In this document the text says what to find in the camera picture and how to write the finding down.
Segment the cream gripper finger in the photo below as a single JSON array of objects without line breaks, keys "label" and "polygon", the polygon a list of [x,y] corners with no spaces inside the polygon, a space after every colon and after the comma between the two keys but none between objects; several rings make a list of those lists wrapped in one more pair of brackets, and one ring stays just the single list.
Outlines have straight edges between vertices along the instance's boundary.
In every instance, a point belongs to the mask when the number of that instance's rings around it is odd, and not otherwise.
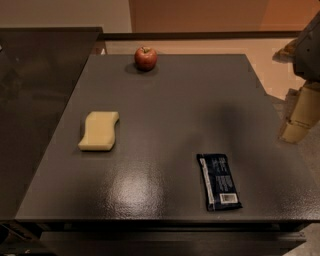
[{"label": "cream gripper finger", "polygon": [[297,40],[294,39],[273,55],[273,60],[280,63],[292,63],[295,57]]},{"label": "cream gripper finger", "polygon": [[319,121],[320,83],[307,81],[298,90],[290,89],[286,95],[279,138],[299,143]]}]

